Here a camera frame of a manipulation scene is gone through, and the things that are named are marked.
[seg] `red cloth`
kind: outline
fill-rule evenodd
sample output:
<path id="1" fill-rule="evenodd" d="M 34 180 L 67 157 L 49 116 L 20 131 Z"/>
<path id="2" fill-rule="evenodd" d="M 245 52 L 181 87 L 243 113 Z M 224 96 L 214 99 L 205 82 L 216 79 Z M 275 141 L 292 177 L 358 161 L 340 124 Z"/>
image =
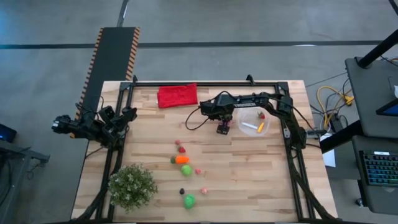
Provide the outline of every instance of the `red cloth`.
<path id="1" fill-rule="evenodd" d="M 157 92 L 159 108 L 198 104 L 197 84 L 161 86 Z"/>

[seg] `rgb keyboard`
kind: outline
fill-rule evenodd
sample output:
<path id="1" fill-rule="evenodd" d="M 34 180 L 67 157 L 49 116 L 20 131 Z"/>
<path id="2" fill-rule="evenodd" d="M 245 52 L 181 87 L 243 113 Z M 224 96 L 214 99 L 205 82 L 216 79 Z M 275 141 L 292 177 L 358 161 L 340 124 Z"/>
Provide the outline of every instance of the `rgb keyboard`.
<path id="1" fill-rule="evenodd" d="M 398 155 L 360 152 L 369 185 L 398 187 Z"/>

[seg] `gray floor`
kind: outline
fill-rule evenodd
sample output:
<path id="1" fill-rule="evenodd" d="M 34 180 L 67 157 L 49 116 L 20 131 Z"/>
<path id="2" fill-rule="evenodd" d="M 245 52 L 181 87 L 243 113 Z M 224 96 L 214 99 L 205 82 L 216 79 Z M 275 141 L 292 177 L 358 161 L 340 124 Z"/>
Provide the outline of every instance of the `gray floor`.
<path id="1" fill-rule="evenodd" d="M 89 44 L 100 27 L 115 26 L 122 0 L 0 2 L 0 44 Z M 140 26 L 140 42 L 381 40 L 397 27 L 387 0 L 130 0 L 123 26 Z M 374 46 L 139 49 L 140 80 L 300 79 L 315 83 L 345 71 L 344 59 Z M 51 154 L 25 180 L 15 223 L 69 218 L 87 141 L 51 132 L 53 119 L 75 111 L 92 49 L 0 50 L 0 123 L 18 130 L 17 142 Z M 398 55 L 398 48 L 385 56 Z M 307 88 L 340 89 L 346 75 Z M 329 95 L 322 92 L 323 101 Z M 355 105 L 341 110 L 356 121 Z M 314 115 L 318 125 L 320 117 Z M 339 217 L 395 223 L 397 217 L 357 207 L 354 181 L 330 180 Z"/>

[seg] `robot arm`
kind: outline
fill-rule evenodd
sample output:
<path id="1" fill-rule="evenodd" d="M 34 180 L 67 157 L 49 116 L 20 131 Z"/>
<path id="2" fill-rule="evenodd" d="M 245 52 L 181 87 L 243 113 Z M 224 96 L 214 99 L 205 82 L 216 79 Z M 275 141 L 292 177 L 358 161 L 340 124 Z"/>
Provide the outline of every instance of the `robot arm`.
<path id="1" fill-rule="evenodd" d="M 271 115 L 276 116 L 284 122 L 291 134 L 292 147 L 304 149 L 306 142 L 306 133 L 303 127 L 300 127 L 293 112 L 293 99 L 281 94 L 269 94 L 262 92 L 260 94 L 251 94 L 244 96 L 233 96 L 222 94 L 221 92 L 214 99 L 200 102 L 200 111 L 202 115 L 211 120 L 222 121 L 217 127 L 217 133 L 227 134 L 229 131 L 228 122 L 232 120 L 232 113 L 235 108 L 261 107 L 266 109 Z M 269 102 L 276 100 L 276 109 Z"/>

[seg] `potted plant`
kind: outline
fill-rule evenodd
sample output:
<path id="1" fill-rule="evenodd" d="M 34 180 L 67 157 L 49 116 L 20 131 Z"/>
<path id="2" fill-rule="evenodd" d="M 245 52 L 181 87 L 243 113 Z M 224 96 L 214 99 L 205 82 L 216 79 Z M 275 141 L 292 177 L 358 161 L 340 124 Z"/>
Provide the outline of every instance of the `potted plant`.
<path id="1" fill-rule="evenodd" d="M 108 185 L 111 204 L 124 208 L 126 212 L 148 205 L 157 193 L 152 172 L 142 164 L 121 168 L 110 177 Z"/>

